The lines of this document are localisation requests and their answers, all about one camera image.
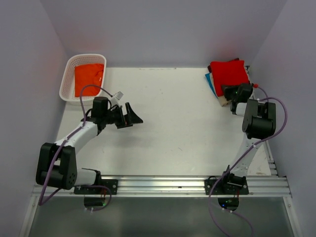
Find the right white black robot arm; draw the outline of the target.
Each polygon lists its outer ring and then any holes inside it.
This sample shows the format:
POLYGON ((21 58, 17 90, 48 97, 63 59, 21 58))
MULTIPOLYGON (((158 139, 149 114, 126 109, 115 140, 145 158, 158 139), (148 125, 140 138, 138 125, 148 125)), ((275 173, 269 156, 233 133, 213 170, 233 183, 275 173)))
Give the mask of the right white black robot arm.
POLYGON ((258 88, 258 85, 249 82, 222 86, 224 97, 231 102, 232 114, 243 116, 244 136, 235 161, 223 172, 224 177, 216 185, 215 194, 249 194, 246 181, 248 168, 262 141, 275 133, 276 105, 253 99, 252 94, 255 88, 258 88))

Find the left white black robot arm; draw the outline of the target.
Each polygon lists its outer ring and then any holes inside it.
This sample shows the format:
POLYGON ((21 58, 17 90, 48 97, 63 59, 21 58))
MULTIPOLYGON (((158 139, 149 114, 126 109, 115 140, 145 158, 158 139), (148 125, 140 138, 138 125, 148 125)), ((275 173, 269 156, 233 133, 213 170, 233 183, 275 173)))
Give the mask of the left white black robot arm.
POLYGON ((78 127, 64 139, 44 143, 40 149, 36 172, 36 183, 43 187, 70 190, 85 186, 92 194, 102 190, 103 182, 98 170, 77 167, 77 154, 92 139, 97 137, 109 124, 118 129, 143 123, 129 103, 126 113, 116 98, 96 97, 92 108, 84 114, 78 127))

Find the red t shirt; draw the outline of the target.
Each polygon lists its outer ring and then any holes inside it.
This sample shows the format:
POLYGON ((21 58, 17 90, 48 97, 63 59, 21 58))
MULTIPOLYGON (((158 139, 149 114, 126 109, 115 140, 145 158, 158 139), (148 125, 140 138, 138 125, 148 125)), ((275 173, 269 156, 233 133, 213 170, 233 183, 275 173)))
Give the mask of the red t shirt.
POLYGON ((216 95, 224 95, 222 86, 235 86, 241 83, 249 83, 248 75, 244 67, 244 60, 231 60, 227 62, 212 61, 210 63, 213 84, 216 95))

